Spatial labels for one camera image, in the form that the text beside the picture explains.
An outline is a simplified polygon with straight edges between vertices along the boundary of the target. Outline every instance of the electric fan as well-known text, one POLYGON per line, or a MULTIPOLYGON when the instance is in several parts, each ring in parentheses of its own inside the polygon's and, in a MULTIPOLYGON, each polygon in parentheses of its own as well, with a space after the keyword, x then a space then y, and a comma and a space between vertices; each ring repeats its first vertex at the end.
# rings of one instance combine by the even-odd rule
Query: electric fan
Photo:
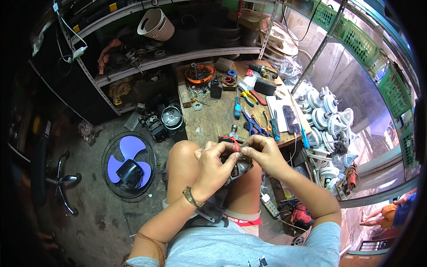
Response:
POLYGON ((118 196, 131 199, 151 185, 156 166, 153 148, 137 132, 116 135, 102 156, 102 174, 108 187, 118 196))

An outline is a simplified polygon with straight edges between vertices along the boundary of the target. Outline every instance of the cardboard box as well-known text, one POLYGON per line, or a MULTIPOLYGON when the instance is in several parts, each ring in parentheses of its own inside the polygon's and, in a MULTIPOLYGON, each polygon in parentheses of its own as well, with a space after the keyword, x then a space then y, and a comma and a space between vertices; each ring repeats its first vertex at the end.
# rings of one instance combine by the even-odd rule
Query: cardboard box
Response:
MULTIPOLYGON (((237 21, 237 9, 230 9, 227 18, 232 21, 237 21)), ((266 14, 261 14, 250 9, 242 9, 242 16, 239 18, 239 24, 257 32, 259 30, 267 30, 270 17, 266 14)))

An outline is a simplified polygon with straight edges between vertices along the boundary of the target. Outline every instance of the smartphone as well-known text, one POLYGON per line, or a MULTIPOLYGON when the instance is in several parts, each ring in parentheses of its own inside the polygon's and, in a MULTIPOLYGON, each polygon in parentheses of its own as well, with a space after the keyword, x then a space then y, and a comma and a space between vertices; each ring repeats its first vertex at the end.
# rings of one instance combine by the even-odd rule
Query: smartphone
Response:
POLYGON ((283 114, 285 115, 286 125, 288 126, 289 132, 301 132, 301 127, 296 117, 296 110, 294 106, 283 106, 283 114))

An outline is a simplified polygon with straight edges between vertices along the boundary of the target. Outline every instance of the white basket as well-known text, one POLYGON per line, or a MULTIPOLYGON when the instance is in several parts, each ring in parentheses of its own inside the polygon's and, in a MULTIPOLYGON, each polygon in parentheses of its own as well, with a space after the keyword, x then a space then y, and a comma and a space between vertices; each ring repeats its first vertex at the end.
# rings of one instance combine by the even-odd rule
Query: white basket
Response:
POLYGON ((169 40, 174 32, 175 27, 161 9, 148 10, 138 25, 138 34, 161 42, 169 40))

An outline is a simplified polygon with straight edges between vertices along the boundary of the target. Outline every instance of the red power tool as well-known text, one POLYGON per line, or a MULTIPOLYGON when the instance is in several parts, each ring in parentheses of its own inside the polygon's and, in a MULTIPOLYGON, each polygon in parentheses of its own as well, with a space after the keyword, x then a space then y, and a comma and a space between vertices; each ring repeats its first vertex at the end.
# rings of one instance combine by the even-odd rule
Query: red power tool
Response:
POLYGON ((308 229, 313 225, 314 219, 311 218, 311 214, 300 201, 290 204, 289 211, 292 212, 291 222, 297 226, 300 225, 301 228, 308 229))

